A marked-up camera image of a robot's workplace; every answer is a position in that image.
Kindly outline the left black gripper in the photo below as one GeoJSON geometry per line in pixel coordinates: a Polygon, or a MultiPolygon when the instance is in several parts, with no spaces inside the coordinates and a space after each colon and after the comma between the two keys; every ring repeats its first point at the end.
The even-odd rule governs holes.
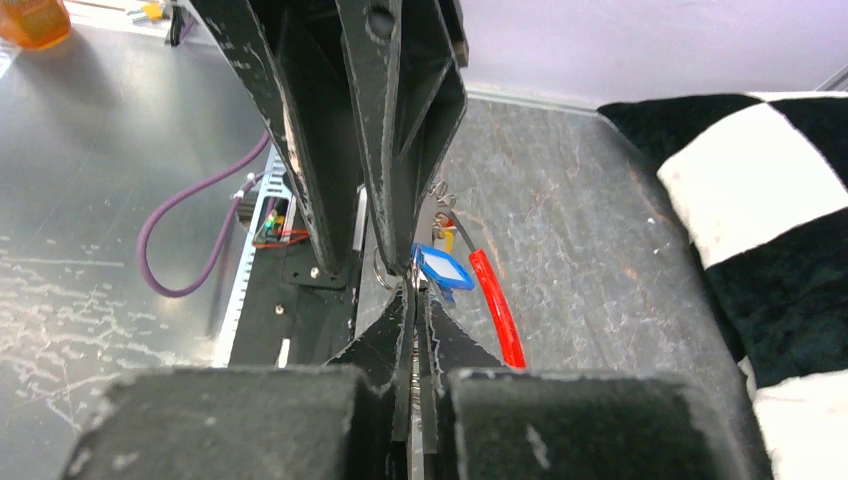
{"type": "Polygon", "coordinates": [[[365,173],[377,246],[404,273],[424,197],[462,117],[457,1],[191,4],[281,151],[318,266],[352,249],[365,173]]]}

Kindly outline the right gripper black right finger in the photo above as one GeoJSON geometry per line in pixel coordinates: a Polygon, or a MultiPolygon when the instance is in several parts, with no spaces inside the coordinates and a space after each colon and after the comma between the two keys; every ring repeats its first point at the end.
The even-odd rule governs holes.
{"type": "Polygon", "coordinates": [[[676,372],[519,371],[418,296],[428,479],[768,479],[751,407],[676,372]]]}

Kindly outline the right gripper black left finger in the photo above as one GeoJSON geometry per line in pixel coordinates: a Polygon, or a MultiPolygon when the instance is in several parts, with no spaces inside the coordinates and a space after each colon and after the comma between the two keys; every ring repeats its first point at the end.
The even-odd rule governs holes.
{"type": "Polygon", "coordinates": [[[322,365],[172,368],[104,392],[64,479],[404,479],[414,308],[398,287],[382,315],[322,365]]]}

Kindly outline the blue headed key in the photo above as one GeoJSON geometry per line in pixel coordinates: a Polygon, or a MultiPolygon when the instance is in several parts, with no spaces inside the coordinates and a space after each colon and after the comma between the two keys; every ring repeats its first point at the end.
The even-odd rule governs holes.
{"type": "Polygon", "coordinates": [[[435,285],[449,305],[456,303],[456,290],[474,290],[475,282],[471,275],[451,254],[432,246],[415,243],[413,258],[427,281],[435,285]]]}

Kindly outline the orange translucent container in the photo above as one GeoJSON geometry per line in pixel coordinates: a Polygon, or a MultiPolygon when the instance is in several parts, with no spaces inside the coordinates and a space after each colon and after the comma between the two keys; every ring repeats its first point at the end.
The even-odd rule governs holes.
{"type": "Polygon", "coordinates": [[[71,33],[70,16],[58,0],[1,1],[1,38],[18,47],[41,50],[71,33]]]}

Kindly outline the black white checkered pillow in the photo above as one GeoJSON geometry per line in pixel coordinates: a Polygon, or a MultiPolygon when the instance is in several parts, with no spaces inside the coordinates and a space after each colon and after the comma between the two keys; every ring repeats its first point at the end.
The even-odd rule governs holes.
{"type": "Polygon", "coordinates": [[[776,479],[847,475],[847,95],[603,105],[695,248],[776,479]]]}

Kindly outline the right corner aluminium profile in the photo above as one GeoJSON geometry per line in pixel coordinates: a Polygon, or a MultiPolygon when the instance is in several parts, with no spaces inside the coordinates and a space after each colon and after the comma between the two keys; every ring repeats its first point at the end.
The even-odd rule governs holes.
{"type": "Polygon", "coordinates": [[[848,90],[848,67],[845,66],[817,88],[818,91],[846,92],[848,90]]]}

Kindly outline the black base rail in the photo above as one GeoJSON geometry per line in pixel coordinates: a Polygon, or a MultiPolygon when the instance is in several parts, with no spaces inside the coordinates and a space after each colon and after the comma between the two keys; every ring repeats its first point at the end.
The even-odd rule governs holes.
{"type": "Polygon", "coordinates": [[[309,242],[259,249],[226,361],[228,367],[321,365],[353,339],[363,248],[337,274],[322,271],[309,242]]]}

